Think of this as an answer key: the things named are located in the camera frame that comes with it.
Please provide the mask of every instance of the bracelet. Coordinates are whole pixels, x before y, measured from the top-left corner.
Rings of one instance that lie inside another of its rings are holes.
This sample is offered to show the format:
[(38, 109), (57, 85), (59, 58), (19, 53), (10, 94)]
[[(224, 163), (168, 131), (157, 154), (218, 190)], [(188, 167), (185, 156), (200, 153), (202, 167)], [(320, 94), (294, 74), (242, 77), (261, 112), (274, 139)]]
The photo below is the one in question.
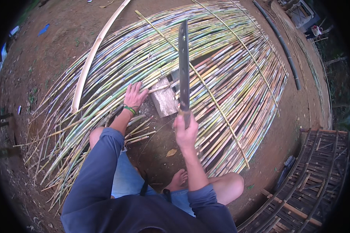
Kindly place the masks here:
[(134, 115), (136, 114), (136, 111), (133, 108), (129, 107), (129, 106), (125, 106), (124, 109), (130, 110)]

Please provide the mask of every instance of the person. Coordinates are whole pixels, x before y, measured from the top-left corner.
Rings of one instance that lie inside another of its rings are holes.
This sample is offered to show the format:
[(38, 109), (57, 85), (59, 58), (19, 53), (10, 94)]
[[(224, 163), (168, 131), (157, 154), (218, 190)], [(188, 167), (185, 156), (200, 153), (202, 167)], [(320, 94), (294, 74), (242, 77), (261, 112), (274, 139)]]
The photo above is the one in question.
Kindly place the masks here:
[(323, 28), (320, 28), (316, 25), (310, 27), (306, 32), (305, 32), (305, 35), (308, 35), (306, 36), (306, 39), (311, 39), (311, 38), (315, 38), (319, 35), (321, 35), (321, 32), (323, 31)]
[(181, 115), (173, 123), (187, 171), (173, 176), (167, 194), (156, 193), (130, 163), (123, 135), (148, 96), (140, 87), (141, 82), (128, 85), (127, 107), (109, 127), (91, 132), (91, 151), (63, 206), (65, 232), (237, 232), (225, 205), (242, 194), (244, 180), (237, 173), (207, 178), (194, 146), (193, 114), (187, 129)]

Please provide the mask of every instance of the dirt ground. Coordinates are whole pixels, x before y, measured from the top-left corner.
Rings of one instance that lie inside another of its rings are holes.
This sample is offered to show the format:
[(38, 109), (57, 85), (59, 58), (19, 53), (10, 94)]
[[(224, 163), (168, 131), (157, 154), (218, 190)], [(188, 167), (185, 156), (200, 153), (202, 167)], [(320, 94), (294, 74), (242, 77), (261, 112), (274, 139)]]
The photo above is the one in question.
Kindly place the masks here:
[[(14, 113), (14, 117), (9, 119), (9, 127), (1, 131), (0, 147), (13, 145), (14, 137), (17, 144), (26, 143), (31, 109), (37, 106), (37, 102), (40, 102), (47, 92), (48, 86), (51, 86), (52, 81), (73, 63), (74, 58), (78, 58), (92, 46), (100, 30), (123, 0), (114, 1), (106, 8), (99, 8), (109, 3), (106, 0), (86, 2), (86, 0), (50, 0), (40, 8), (35, 7), (21, 26), (16, 41), (8, 45), (8, 57), (0, 72), (0, 104), (4, 112)], [(266, 197), (260, 193), (260, 190), (262, 188), (270, 190), (275, 185), (287, 157), (298, 155), (299, 146), (303, 140), (299, 129), (309, 126), (326, 127), (322, 121), (314, 79), (304, 55), (301, 53), (298, 59), (302, 60), (305, 77), (302, 77), (300, 73), (297, 58), (294, 59), (294, 63), (302, 86), (303, 79), (306, 79), (310, 103), (307, 101), (306, 91), (303, 88), (297, 91), (284, 51), (265, 18), (250, 0), (240, 2), (268, 34), (289, 72), (289, 79), (279, 102), (280, 117), (275, 117), (266, 137), (250, 162), (250, 170), (244, 169), (241, 172), (246, 188), (241, 197), (228, 205), (237, 225), (255, 212), (265, 201)], [(138, 21), (135, 10), (140, 11), (144, 16), (150, 16), (166, 9), (192, 3), (191, 0), (160, 2), (132, 0), (118, 16), (108, 34)], [(260, 4), (273, 15), (271, 8), (263, 2)], [(50, 25), (48, 30), (43, 35), (37, 36), (47, 24)], [(276, 26), (291, 54), (294, 54), (278, 20), (276, 20)], [(305, 45), (308, 45), (313, 61), (316, 61), (314, 65), (319, 77), (323, 77), (321, 63), (312, 45), (306, 41), (304, 35), (302, 39)], [(326, 94), (327, 86), (323, 78), (321, 82), (323, 92)], [(325, 103), (328, 103), (327, 96), (325, 96)], [(22, 112), (17, 115), (19, 105), (22, 106)], [(308, 118), (309, 106), (311, 123)], [(150, 98), (145, 101), (141, 110), (147, 116), (154, 115), (152, 120), (154, 123), (150, 126), (157, 130), (157, 133), (150, 138), (150, 141), (146, 140), (131, 145), (127, 154), (133, 165), (148, 173), (149, 183), (153, 188), (160, 190), (170, 182), (176, 171), (185, 167), (180, 152), (174, 156), (165, 157), (170, 149), (177, 148), (172, 128), (175, 116), (159, 118)], [(30, 135), (32, 133), (35, 134), (36, 129), (32, 129)], [(13, 200), (14, 208), (18, 210), (19, 217), (29, 229), (38, 232), (63, 231), (56, 210), (52, 209), (48, 212), (49, 203), (46, 201), (51, 197), (52, 191), (41, 192), (42, 187), (32, 185), (31, 172), (29, 173), (24, 167), (21, 156), (1, 159), (0, 173), (9, 199)]]

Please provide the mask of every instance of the machete handle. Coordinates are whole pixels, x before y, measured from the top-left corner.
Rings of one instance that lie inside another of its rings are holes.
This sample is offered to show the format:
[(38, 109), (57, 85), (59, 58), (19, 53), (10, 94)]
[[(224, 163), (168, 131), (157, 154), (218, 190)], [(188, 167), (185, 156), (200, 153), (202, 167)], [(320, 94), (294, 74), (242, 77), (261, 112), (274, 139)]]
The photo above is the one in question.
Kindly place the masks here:
[(184, 117), (184, 123), (185, 123), (185, 128), (187, 129), (189, 127), (189, 123), (191, 121), (191, 110), (188, 111), (183, 111), (179, 109), (179, 115), (182, 115)]

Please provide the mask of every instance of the sleeve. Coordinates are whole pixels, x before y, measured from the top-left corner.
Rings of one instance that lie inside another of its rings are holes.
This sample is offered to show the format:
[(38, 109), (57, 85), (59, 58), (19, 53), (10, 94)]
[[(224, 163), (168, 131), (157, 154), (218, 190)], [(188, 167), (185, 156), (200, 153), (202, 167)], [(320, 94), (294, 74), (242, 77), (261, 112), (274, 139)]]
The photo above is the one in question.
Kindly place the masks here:
[(196, 218), (211, 232), (237, 232), (231, 213), (225, 205), (218, 203), (212, 184), (188, 192), (188, 201)]
[(62, 215), (110, 199), (117, 160), (123, 145), (122, 133), (112, 128), (103, 130), (65, 200)]

